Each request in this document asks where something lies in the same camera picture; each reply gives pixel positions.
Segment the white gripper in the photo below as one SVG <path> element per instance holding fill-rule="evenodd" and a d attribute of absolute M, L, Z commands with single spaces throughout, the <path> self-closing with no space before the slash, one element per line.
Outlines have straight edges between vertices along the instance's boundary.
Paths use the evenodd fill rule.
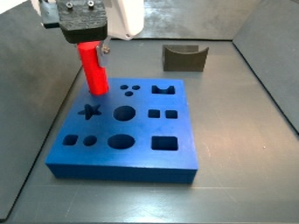
<path fill-rule="evenodd" d="M 102 0 L 107 11 L 107 35 L 133 39 L 145 28 L 145 0 Z M 42 25 L 51 29 L 59 27 L 59 11 L 57 0 L 31 0 L 33 7 L 42 17 Z M 110 40 L 107 37 L 97 46 L 98 63 L 102 67 L 109 64 Z"/>

